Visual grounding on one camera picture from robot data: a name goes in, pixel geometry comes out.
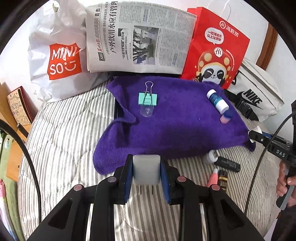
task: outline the screw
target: screw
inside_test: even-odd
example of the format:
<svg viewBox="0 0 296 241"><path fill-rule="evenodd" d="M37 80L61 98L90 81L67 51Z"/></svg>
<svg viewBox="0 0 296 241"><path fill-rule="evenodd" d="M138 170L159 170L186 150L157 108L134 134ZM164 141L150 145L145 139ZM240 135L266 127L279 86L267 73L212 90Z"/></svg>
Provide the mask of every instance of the screw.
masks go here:
<svg viewBox="0 0 296 241"><path fill-rule="evenodd" d="M177 178L177 180L178 180L179 182L183 183L183 182L186 181L186 177L184 177L184 176L179 176L179 177Z"/></svg>
<svg viewBox="0 0 296 241"><path fill-rule="evenodd" d="M77 184L74 186L73 188L75 191L80 191L82 189L82 185L81 184Z"/></svg>
<svg viewBox="0 0 296 241"><path fill-rule="evenodd" d="M108 177L108 182L113 183L115 182L117 179L114 176Z"/></svg>
<svg viewBox="0 0 296 241"><path fill-rule="evenodd" d="M214 191L219 191L219 190L220 190L220 187L219 187L219 185L217 185L217 184L213 184L213 185L211 185L211 188L212 188Z"/></svg>

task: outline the purple towel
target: purple towel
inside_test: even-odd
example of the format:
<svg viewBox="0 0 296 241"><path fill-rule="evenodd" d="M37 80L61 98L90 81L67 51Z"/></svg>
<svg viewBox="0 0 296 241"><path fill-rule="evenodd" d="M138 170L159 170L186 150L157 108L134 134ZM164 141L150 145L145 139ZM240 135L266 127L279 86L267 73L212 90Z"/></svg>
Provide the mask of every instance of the purple towel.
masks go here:
<svg viewBox="0 0 296 241"><path fill-rule="evenodd" d="M145 92L146 81L154 83L152 93L157 94L157 106L149 118L141 115L138 105L139 92ZM182 158L237 145L255 150L248 128L217 84L125 76L113 80L107 89L122 107L123 115L107 127L96 146L93 162L100 174L123 166L128 154ZM217 91L234 114L227 124L220 122L221 115L206 97L210 89Z"/></svg>

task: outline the bed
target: bed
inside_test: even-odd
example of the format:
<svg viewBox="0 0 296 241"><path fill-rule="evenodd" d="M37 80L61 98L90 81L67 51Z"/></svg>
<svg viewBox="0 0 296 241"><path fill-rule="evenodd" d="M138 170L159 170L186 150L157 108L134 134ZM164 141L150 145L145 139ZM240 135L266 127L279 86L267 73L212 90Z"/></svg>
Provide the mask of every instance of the bed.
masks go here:
<svg viewBox="0 0 296 241"><path fill-rule="evenodd" d="M115 99L104 83L97 88L72 98L43 104L33 122L27 149L34 163L41 189L42 218L76 184L85 187L98 184L109 175L98 174L92 156L98 139L114 118ZM262 123L242 117L252 129ZM229 172L228 195L244 210L248 187L263 146L257 144L250 152L245 147L222 149L219 153L241 164L239 173ZM202 157L168 161L196 184L206 185L214 165L204 164ZM260 166L250 199L248 218L261 235L265 235L275 220L276 180L279 159L267 153ZM37 194L29 165L25 158L20 167L18 182L19 212L22 230L27 239L38 225ZM87 240L90 234L89 215ZM160 185L142 188L132 184L131 196L125 206L115 205L115 239L177 240L179 207L168 206Z"/></svg>

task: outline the newspaper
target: newspaper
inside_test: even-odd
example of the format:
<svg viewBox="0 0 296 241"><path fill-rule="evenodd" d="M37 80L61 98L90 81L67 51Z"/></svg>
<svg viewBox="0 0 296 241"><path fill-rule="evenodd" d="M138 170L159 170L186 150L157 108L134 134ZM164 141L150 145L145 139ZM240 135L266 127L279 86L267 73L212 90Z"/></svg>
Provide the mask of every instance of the newspaper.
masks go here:
<svg viewBox="0 0 296 241"><path fill-rule="evenodd" d="M87 68L182 74L196 16L144 2L86 8Z"/></svg>

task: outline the speech bubble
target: speech bubble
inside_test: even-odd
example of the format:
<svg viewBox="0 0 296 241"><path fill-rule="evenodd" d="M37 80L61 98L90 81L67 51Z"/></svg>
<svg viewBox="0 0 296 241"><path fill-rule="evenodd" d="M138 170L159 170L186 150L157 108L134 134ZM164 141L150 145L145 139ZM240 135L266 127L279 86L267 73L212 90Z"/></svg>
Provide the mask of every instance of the speech bubble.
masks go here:
<svg viewBox="0 0 296 241"><path fill-rule="evenodd" d="M210 27L205 31L205 38L214 45L222 44L224 41L224 34L221 30Z"/></svg>

